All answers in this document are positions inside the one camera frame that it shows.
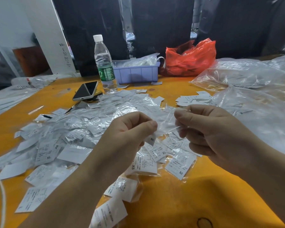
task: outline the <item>hand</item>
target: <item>hand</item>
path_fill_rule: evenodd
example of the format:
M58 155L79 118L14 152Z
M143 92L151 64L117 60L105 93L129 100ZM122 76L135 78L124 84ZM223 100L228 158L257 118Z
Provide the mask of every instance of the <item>hand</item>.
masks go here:
M189 147L206 155L216 165L235 175L256 162L258 152L267 145L238 119L220 107L190 105L175 111L178 122L188 126L179 132Z
M82 165L95 166L101 177L112 184L133 162L144 139L156 130L157 123L141 112L118 117Z

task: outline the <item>white cable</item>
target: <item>white cable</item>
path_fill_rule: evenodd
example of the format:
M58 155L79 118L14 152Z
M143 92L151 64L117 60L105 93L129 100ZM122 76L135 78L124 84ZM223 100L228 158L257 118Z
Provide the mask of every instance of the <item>white cable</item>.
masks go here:
M2 197L2 208L1 208L1 223L0 223L0 228L4 228L4 224L5 224L5 213L6 213L6 195L5 195L4 186L3 186L1 180L0 180L0 191L1 191L1 197Z

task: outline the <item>smartphone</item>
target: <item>smartphone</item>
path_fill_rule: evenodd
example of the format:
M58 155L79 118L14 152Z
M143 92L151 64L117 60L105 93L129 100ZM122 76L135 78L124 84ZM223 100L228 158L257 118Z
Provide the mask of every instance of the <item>smartphone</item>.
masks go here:
M80 101L94 97L97 89L98 81L84 83L80 86L73 97L73 101Z

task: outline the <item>forearm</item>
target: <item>forearm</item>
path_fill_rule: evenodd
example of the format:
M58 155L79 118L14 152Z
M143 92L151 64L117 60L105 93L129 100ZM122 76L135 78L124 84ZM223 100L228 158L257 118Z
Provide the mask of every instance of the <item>forearm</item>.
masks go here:
M95 207L110 185L100 175L97 169L80 166L19 227L89 227Z
M242 176L285 223L285 154L263 145L256 162Z

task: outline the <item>clutter of labels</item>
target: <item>clutter of labels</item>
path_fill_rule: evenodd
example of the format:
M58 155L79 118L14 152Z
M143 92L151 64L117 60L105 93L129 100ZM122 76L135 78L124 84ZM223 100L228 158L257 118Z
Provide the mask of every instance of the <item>clutter of labels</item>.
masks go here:
M80 102L71 110L58 109L39 115L15 133L23 141L0 157L0 179L34 171L25 179L32 185L16 209L16 213L32 212L53 190L72 174L93 152L106 128L115 118L141 111L158 123L158 130L145 140L145 145L124 174L104 192L112 197L95 210L90 227L111 228L127 216L122 201L133 202L138 196L138 175L160 176L167 171L182 182L194 166L197 156L189 141L179 137L174 111L164 98L151 98L147 90L122 90L99 97L98 103ZM193 96L180 96L178 106L209 104L206 91ZM110 210L113 218L99 217L98 210Z

